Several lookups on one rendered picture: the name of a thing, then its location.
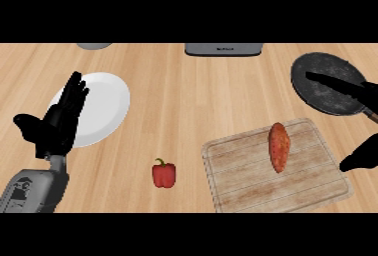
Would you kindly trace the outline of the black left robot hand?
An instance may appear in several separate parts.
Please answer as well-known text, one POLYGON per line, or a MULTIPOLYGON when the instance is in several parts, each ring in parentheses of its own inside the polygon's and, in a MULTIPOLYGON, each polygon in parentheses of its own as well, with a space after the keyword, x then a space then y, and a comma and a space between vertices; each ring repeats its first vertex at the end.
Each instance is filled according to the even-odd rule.
POLYGON ((91 89, 75 72, 57 104, 49 107, 42 119, 30 114, 18 114, 14 123, 21 130, 24 139, 36 145, 36 157, 66 156, 73 149, 79 118, 91 89))

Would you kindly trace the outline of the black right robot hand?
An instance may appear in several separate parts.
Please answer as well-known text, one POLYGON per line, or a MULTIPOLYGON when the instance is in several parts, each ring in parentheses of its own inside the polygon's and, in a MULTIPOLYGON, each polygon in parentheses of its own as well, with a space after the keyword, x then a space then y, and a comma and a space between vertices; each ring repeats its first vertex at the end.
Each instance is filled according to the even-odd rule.
MULTIPOLYGON (((306 78, 351 95, 378 114, 378 84, 362 82, 361 86, 324 74, 306 72, 306 78)), ((340 163, 340 170, 373 169, 378 166, 378 133, 374 134, 340 163)))

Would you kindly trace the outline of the dark grey frying pan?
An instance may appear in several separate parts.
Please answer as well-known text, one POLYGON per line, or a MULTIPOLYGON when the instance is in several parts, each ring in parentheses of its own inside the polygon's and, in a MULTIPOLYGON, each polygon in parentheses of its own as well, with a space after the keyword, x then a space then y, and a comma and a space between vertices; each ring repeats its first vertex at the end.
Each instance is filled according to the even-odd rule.
POLYGON ((364 113, 378 124, 378 112, 374 112, 351 95, 311 80, 306 77, 308 72, 329 75, 361 86, 367 79, 349 61, 324 52, 303 54, 292 66, 293 87, 306 104, 318 111, 336 116, 364 113))

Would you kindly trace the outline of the orange sweet potato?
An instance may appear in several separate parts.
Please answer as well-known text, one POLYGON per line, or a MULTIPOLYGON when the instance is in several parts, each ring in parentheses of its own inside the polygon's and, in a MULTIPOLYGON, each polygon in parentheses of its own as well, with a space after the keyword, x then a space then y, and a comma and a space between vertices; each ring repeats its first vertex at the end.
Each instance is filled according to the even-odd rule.
POLYGON ((290 154, 290 136, 281 123, 275 123, 269 132, 269 154, 274 169, 278 173, 286 170, 290 154))

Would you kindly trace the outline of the wooden cutting board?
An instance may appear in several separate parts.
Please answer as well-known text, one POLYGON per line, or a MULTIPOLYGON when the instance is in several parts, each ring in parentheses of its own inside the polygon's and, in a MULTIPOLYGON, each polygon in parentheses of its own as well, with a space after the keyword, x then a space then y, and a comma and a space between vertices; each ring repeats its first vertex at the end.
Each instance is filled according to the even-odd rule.
POLYGON ((219 213, 306 212, 352 197, 355 190, 339 169, 314 121, 284 123, 290 153, 283 171, 269 153, 271 128, 228 136, 203 146, 203 160, 219 213))

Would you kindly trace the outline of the white oval plate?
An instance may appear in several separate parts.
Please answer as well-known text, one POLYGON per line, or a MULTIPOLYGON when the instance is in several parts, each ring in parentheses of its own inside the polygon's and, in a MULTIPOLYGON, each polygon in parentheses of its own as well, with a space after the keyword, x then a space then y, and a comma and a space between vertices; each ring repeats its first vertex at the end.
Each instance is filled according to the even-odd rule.
POLYGON ((125 80, 107 72, 85 74, 89 94, 79 118, 75 148, 101 142, 117 130, 131 109, 131 89, 125 80))

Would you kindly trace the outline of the grey round object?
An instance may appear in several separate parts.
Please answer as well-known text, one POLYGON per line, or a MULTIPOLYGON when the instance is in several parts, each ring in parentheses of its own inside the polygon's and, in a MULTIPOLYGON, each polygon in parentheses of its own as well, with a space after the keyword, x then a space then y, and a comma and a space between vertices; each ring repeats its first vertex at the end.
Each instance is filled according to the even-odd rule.
POLYGON ((111 46, 113 43, 78 43, 78 46, 85 50, 101 50, 111 46))

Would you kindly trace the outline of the red bell pepper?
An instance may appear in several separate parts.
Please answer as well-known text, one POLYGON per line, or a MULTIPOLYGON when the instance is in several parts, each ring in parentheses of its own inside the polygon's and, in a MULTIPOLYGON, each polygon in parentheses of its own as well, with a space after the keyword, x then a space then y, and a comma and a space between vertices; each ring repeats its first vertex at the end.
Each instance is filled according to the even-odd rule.
POLYGON ((176 183, 176 165, 166 163, 162 158, 157 158, 159 165, 153 166, 153 180, 159 188, 172 188, 176 183))

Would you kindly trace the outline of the grey rectangular appliance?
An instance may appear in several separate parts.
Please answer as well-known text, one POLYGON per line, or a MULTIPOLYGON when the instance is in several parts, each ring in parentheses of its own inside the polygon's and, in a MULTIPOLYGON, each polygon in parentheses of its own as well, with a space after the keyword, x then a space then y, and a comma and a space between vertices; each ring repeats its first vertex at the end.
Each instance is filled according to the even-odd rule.
POLYGON ((250 57, 262 53, 262 43, 187 43, 185 52, 191 56, 250 57))

